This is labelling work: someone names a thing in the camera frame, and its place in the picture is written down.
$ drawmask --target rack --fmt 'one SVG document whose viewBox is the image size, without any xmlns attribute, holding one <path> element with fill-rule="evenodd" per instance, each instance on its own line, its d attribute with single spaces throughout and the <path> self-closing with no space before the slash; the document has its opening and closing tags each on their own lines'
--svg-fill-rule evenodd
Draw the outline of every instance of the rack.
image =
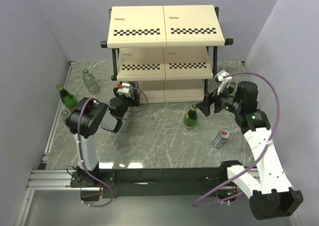
<svg viewBox="0 0 319 226">
<path fill-rule="evenodd" d="M 218 14 L 213 5 L 112 7 L 108 40 L 101 42 L 112 49 L 112 80 L 138 82 L 150 103 L 201 101 L 217 73 L 217 47 L 233 44 Z"/>
</svg>

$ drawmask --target black end cap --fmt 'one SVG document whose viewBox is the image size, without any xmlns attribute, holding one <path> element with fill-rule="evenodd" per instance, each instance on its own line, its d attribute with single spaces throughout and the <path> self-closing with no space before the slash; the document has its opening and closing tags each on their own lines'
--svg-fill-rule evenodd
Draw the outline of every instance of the black end cap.
<svg viewBox="0 0 319 226">
<path fill-rule="evenodd" d="M 228 180 L 227 168 L 233 165 L 242 165 L 238 160 L 223 161 L 219 166 L 219 174 L 222 182 Z"/>
<path fill-rule="evenodd" d="M 233 45 L 234 39 L 232 38 L 226 38 L 225 39 L 225 45 Z"/>
<path fill-rule="evenodd" d="M 101 48 L 108 48 L 108 41 L 101 41 Z"/>
<path fill-rule="evenodd" d="M 257 220 L 281 218 L 291 216 L 304 201 L 300 190 L 294 191 L 291 187 L 287 192 L 277 193 L 272 190 L 270 194 L 253 191 L 249 199 L 250 210 Z"/>
</svg>

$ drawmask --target white wall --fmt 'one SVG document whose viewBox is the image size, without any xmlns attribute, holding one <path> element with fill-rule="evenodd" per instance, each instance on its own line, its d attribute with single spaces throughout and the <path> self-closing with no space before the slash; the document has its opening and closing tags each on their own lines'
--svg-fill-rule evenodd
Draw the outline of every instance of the white wall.
<svg viewBox="0 0 319 226">
<path fill-rule="evenodd" d="M 303 226 L 319 225 L 319 2 L 278 0 L 245 64 L 269 79 L 279 94 L 281 117 L 274 137 L 276 150 L 304 202 L 299 208 Z M 260 108 L 271 123 L 275 100 L 258 83 Z"/>
<path fill-rule="evenodd" d="M 67 61 L 34 0 L 0 0 L 0 221 L 13 225 L 41 161 Z"/>
<path fill-rule="evenodd" d="M 108 9 L 126 5 L 213 4 L 220 8 L 220 24 L 233 46 L 220 47 L 222 60 L 246 60 L 277 0 L 36 0 L 68 60 L 111 59 L 102 49 L 107 40 Z"/>
</svg>

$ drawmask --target bottle label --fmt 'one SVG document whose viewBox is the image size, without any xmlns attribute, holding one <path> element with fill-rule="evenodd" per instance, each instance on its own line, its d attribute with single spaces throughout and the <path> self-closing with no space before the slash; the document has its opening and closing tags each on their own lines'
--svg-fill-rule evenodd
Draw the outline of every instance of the bottle label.
<svg viewBox="0 0 319 226">
<path fill-rule="evenodd" d="M 97 88 L 98 88 L 98 85 L 96 85 L 96 84 L 89 87 L 90 91 L 93 91 L 93 92 L 96 91 Z"/>
</svg>

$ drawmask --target black cable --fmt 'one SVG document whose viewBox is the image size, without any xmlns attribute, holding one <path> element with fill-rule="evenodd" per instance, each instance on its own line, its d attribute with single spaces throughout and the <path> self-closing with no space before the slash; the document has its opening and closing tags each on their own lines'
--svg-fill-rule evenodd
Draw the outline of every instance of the black cable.
<svg viewBox="0 0 319 226">
<path fill-rule="evenodd" d="M 69 168 L 70 168 L 70 167 L 72 167 L 73 170 L 76 170 L 76 168 L 75 168 L 73 165 L 69 165 L 69 166 L 66 168 L 66 172 L 68 172 L 68 174 L 69 174 L 70 176 L 72 176 L 72 174 L 69 172 Z"/>
</svg>

